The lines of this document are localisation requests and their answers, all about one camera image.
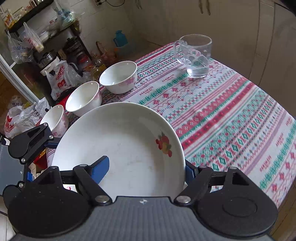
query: glass mug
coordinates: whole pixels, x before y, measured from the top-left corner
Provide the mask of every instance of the glass mug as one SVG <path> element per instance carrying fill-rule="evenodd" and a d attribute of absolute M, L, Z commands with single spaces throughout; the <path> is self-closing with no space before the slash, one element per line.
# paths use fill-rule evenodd
<path fill-rule="evenodd" d="M 177 54 L 176 45 L 180 44 L 183 58 Z M 173 50 L 178 62 L 185 64 L 187 73 L 195 78 L 205 77 L 209 71 L 212 40 L 201 34 L 189 34 L 174 43 Z"/>

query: table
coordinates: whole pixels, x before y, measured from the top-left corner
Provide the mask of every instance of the table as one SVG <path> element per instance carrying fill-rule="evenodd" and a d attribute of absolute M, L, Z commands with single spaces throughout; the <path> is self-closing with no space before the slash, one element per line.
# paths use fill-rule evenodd
<path fill-rule="evenodd" d="M 138 81 L 103 104 L 135 102 L 157 111 L 176 131 L 185 158 L 215 171 L 241 169 L 280 206 L 296 172 L 296 121 L 263 90 L 211 60 L 207 77 L 190 77 L 168 44 L 136 61 Z"/>

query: kettle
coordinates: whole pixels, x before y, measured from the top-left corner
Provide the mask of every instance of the kettle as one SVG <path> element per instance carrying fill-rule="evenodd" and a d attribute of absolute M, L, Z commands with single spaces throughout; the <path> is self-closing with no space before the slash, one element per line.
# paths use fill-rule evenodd
<path fill-rule="evenodd" d="M 125 34 L 122 33 L 122 30 L 116 31 L 116 37 L 113 39 L 117 47 L 122 47 L 128 43 Z"/>

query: black cable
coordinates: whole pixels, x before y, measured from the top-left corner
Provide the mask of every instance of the black cable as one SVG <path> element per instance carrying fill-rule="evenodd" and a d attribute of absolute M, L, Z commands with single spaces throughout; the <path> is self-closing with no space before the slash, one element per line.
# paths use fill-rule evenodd
<path fill-rule="evenodd" d="M 99 5 L 101 5 L 101 4 L 104 3 L 104 2 L 107 2 L 107 3 L 108 3 L 110 6 L 112 6 L 112 7 L 120 7 L 120 6 L 124 5 L 124 3 L 126 2 L 126 0 L 124 0 L 123 3 L 120 4 L 120 5 L 118 5 L 118 6 L 114 6 L 114 5 L 110 4 L 110 3 L 108 2 L 108 0 L 105 0 L 105 1 L 103 1 L 103 2 L 100 2 Z"/>
<path fill-rule="evenodd" d="M 5 215 L 6 217 L 8 217 L 8 215 L 7 215 L 6 213 L 2 212 L 2 211 L 0 211 L 0 214 L 3 214 L 3 215 Z"/>

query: large white bowl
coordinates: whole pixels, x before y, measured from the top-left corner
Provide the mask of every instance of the large white bowl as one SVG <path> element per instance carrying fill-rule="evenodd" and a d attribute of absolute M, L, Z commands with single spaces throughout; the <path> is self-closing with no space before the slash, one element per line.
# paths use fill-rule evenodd
<path fill-rule="evenodd" d="M 54 137 L 62 137 L 68 129 L 69 119 L 60 104 L 52 107 L 42 118 L 40 125 L 47 123 Z"/>
<path fill-rule="evenodd" d="M 101 156 L 110 169 L 100 187 L 117 196 L 169 196 L 174 199 L 185 181 L 181 143 L 169 123 L 143 105 L 116 102 L 79 118 L 61 139 L 53 166 L 72 170 Z"/>
<path fill-rule="evenodd" d="M 66 102 L 66 110 L 81 117 L 90 110 L 100 106 L 101 103 L 102 94 L 99 89 L 99 83 L 89 81 L 80 85 L 69 96 Z"/>
<path fill-rule="evenodd" d="M 100 84 L 114 94 L 123 94 L 135 87 L 138 80 L 137 64 L 122 61 L 106 69 L 100 76 Z"/>

